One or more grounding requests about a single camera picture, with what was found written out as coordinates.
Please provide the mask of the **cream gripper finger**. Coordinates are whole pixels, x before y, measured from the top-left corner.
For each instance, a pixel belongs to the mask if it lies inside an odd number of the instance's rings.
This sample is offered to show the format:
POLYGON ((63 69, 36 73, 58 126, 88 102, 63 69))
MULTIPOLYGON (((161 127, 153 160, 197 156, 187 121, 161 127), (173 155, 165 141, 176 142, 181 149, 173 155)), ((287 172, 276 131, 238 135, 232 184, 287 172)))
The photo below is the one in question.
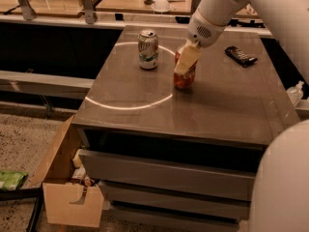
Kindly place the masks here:
POLYGON ((175 73, 185 75, 200 56, 201 50, 198 43, 186 44, 176 64, 175 73))
POLYGON ((196 43, 193 41, 187 41, 184 45, 180 46, 177 52, 183 57, 194 55, 196 52, 196 43))

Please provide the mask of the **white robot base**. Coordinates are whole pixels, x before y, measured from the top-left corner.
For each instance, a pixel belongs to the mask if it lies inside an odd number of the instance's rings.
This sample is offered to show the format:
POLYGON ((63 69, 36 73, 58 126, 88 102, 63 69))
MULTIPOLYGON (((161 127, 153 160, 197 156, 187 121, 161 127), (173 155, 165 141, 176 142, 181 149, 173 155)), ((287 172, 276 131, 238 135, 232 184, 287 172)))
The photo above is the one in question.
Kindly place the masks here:
POLYGON ((254 183, 248 232, 309 232, 309 121, 267 147, 254 183))

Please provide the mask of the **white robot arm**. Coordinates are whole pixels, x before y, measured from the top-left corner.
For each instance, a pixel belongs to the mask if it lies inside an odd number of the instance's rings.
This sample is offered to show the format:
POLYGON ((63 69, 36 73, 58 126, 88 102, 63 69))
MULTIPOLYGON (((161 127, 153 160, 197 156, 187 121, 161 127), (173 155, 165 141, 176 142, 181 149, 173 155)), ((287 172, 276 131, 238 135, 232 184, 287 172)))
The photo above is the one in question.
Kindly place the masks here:
POLYGON ((248 5, 309 82, 309 0, 201 0, 189 21, 176 72, 186 73, 201 49, 214 44, 232 17, 248 5))

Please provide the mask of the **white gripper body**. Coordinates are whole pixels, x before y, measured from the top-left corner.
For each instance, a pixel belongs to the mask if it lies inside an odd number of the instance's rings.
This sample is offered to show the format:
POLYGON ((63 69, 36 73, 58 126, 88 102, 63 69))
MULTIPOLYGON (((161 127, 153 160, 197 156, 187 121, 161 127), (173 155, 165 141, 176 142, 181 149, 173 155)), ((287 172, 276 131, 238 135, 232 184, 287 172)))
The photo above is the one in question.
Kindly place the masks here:
POLYGON ((191 44, 208 47, 214 44, 223 33, 226 22, 221 18, 205 15, 197 9, 187 27, 187 39, 191 44))

